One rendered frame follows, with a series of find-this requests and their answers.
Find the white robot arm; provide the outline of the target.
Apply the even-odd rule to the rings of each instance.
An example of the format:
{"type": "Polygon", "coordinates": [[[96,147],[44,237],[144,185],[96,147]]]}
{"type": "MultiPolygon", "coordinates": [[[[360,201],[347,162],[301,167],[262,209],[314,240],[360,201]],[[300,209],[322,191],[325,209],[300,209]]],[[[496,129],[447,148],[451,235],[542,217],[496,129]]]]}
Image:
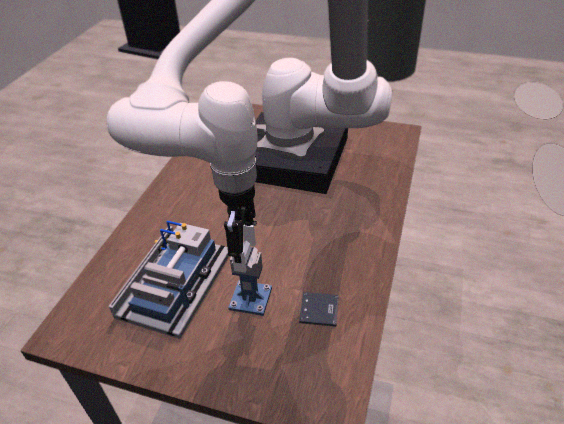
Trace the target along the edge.
{"type": "Polygon", "coordinates": [[[256,125],[249,95],[235,83],[213,83],[189,103],[186,68],[254,1],[212,0],[166,47],[150,79],[111,106],[110,136],[137,153],[209,162],[215,186],[239,193],[256,181],[256,150],[303,160],[324,135],[315,126],[366,128],[388,118],[392,89],[367,60],[368,0],[328,0],[324,76],[294,58],[271,65],[262,90],[266,125],[256,125]]]}

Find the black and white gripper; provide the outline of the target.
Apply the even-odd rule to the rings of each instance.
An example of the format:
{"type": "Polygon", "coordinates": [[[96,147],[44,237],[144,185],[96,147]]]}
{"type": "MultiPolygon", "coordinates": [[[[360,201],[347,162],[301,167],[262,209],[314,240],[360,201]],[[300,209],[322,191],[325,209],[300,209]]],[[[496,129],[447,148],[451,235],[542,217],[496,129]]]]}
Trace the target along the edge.
{"type": "Polygon", "coordinates": [[[250,246],[256,245],[254,226],[257,221],[253,220],[256,216],[253,201],[255,186],[239,193],[219,190],[219,196],[221,201],[228,206],[229,221],[224,222],[228,256],[232,256],[234,271],[246,273],[243,238],[244,242],[250,243],[250,246]]]}

